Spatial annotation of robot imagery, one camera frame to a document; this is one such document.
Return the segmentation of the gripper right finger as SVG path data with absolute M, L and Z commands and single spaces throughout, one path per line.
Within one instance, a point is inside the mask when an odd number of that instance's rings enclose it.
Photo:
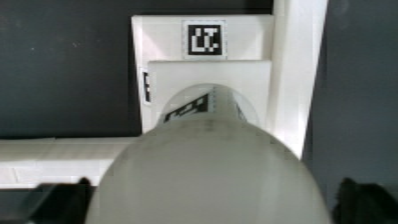
M 344 178 L 335 199 L 333 224 L 398 224 L 398 200 L 378 184 Z

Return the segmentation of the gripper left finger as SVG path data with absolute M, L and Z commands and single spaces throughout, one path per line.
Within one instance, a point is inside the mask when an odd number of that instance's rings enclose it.
M 0 189 L 0 224 L 83 224 L 93 189 L 86 178 Z

